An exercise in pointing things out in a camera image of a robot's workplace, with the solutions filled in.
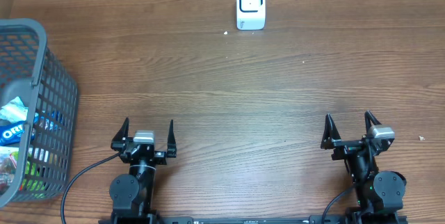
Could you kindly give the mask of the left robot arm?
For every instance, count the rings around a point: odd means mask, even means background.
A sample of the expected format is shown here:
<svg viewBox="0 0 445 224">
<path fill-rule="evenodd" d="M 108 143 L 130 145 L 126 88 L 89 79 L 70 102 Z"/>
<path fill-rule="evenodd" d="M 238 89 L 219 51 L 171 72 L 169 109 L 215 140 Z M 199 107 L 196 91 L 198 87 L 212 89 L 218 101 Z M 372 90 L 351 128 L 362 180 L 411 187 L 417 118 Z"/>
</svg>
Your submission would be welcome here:
<svg viewBox="0 0 445 224">
<path fill-rule="evenodd" d="M 129 172 L 117 176 L 110 185 L 113 201 L 112 223 L 163 223 L 157 210 L 152 209 L 156 167 L 177 156 L 174 122 L 170 122 L 167 150 L 156 149 L 155 133 L 138 130 L 129 135 L 129 119 L 111 141 L 111 149 L 129 165 Z"/>
</svg>

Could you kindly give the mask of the blue Oreo cookie pack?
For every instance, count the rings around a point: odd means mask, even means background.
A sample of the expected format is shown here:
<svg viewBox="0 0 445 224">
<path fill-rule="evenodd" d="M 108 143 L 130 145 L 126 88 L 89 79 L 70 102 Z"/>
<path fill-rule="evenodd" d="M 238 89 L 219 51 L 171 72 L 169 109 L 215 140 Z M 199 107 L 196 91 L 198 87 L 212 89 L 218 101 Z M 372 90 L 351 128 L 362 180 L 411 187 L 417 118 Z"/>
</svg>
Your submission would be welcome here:
<svg viewBox="0 0 445 224">
<path fill-rule="evenodd" d="M 39 116 L 37 113 L 34 117 L 34 123 L 38 123 L 39 127 L 44 128 L 49 131 L 57 131 L 65 125 L 64 121 L 51 121 L 49 118 L 44 116 Z M 1 126 L 1 146 L 12 145 L 19 143 L 22 134 L 25 132 L 24 129 L 25 121 L 17 121 L 10 123 L 9 125 Z"/>
</svg>

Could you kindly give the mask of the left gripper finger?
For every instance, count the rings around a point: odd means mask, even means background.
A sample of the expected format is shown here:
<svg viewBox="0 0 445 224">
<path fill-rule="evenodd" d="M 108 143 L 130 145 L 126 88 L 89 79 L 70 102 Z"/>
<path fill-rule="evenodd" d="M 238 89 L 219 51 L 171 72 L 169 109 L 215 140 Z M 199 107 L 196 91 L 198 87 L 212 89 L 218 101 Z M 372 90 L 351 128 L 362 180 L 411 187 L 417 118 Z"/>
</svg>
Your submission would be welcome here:
<svg viewBox="0 0 445 224">
<path fill-rule="evenodd" d="M 168 131 L 168 141 L 167 141 L 167 158 L 177 157 L 177 146 L 174 134 L 174 121 L 170 121 L 169 131 Z"/>
<path fill-rule="evenodd" d="M 129 131 L 129 119 L 125 118 L 120 130 L 113 137 L 111 141 L 112 150 L 123 150 L 126 145 L 126 138 L 128 137 Z"/>
</svg>

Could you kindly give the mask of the mint green wipes pack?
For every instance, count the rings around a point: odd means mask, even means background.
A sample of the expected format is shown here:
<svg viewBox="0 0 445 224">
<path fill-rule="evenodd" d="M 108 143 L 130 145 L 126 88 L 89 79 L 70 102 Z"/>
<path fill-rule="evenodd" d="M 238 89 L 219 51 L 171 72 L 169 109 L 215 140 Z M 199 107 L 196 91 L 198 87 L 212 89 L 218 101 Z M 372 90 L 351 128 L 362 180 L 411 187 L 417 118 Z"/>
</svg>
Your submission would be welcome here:
<svg viewBox="0 0 445 224">
<path fill-rule="evenodd" d="M 25 121 L 29 108 L 26 107 L 20 97 L 10 100 L 1 107 L 1 119 L 10 123 Z"/>
</svg>

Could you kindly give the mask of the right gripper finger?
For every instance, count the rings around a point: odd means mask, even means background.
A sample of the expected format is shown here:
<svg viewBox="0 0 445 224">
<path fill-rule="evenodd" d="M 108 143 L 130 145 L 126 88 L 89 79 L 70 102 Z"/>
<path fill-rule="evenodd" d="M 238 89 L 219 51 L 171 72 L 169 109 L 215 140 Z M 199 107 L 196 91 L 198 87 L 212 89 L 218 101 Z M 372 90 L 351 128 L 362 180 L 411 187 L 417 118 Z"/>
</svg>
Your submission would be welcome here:
<svg viewBox="0 0 445 224">
<path fill-rule="evenodd" d="M 364 121 L 367 134 L 377 134 L 382 124 L 370 110 L 364 113 Z"/>
<path fill-rule="evenodd" d="M 341 136 L 330 113 L 325 116 L 325 128 L 321 141 L 322 149 L 334 149 L 341 142 Z"/>
</svg>

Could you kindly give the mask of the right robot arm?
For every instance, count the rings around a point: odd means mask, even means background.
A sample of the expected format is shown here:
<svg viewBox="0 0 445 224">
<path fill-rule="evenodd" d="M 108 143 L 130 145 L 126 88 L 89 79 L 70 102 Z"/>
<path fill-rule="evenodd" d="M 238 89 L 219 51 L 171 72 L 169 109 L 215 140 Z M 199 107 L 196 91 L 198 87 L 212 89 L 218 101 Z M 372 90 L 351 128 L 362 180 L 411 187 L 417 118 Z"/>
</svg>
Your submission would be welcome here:
<svg viewBox="0 0 445 224">
<path fill-rule="evenodd" d="M 341 138 L 330 114 L 325 117 L 321 148 L 332 150 L 332 160 L 342 160 L 353 184 L 332 199 L 317 223 L 408 224 L 403 208 L 406 178 L 396 171 L 380 171 L 375 158 L 387 151 L 395 140 L 395 131 L 382 124 L 370 111 L 364 113 L 366 133 L 360 139 Z M 332 205 L 354 191 L 357 206 L 340 216 L 330 216 Z"/>
</svg>

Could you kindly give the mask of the green snack bag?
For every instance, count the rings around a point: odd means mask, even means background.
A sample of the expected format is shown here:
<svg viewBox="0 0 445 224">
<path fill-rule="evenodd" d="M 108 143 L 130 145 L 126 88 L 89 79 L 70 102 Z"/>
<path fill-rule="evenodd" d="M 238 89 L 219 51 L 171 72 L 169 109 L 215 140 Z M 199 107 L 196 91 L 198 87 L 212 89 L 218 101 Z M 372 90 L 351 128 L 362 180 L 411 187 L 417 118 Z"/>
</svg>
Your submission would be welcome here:
<svg viewBox="0 0 445 224">
<path fill-rule="evenodd" d="M 12 184 L 17 170 L 17 159 L 19 155 L 18 147 L 1 146 L 1 195 L 3 195 Z M 40 176 L 40 169 L 36 164 L 26 162 L 25 174 Z M 43 187 L 44 183 L 36 179 L 23 179 L 20 191 L 37 191 Z"/>
</svg>

